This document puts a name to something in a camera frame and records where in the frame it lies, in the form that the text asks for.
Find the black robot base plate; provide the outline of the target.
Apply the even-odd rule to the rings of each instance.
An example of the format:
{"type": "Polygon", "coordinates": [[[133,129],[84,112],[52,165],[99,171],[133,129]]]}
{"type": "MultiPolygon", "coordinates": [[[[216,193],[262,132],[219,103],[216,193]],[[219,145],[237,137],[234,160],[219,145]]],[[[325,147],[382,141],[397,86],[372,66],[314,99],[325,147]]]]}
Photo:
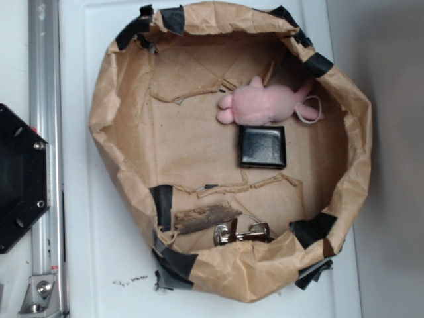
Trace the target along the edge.
{"type": "Polygon", "coordinates": [[[48,143],[1,105],[1,254],[49,208],[48,143]]]}

